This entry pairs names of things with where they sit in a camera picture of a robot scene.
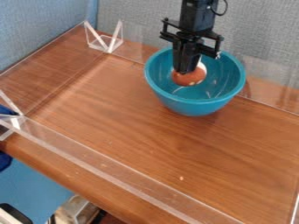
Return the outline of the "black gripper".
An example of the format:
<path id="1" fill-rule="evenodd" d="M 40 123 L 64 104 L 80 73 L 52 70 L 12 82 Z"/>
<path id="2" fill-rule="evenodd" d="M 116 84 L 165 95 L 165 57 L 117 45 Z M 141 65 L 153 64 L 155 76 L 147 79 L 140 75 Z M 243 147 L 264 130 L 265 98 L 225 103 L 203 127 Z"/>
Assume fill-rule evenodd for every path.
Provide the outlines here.
<path id="1" fill-rule="evenodd" d="M 212 29 L 189 31 L 187 28 L 181 28 L 179 22 L 168 17 L 161 22 L 160 38 L 172 43 L 172 66 L 177 73 L 191 73 L 195 70 L 201 54 L 213 59 L 220 57 L 220 44 L 224 38 Z"/>

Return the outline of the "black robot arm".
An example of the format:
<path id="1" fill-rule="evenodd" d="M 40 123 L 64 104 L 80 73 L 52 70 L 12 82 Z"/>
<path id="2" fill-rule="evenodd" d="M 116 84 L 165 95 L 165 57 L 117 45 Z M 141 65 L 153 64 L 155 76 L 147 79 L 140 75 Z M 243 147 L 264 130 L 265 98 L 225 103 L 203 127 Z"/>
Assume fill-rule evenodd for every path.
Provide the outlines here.
<path id="1" fill-rule="evenodd" d="M 224 38 L 212 30 L 219 0 L 181 0 L 180 19 L 165 17 L 160 38 L 172 43 L 172 66 L 180 74 L 191 73 L 201 55 L 213 59 L 220 56 L 220 43 Z"/>

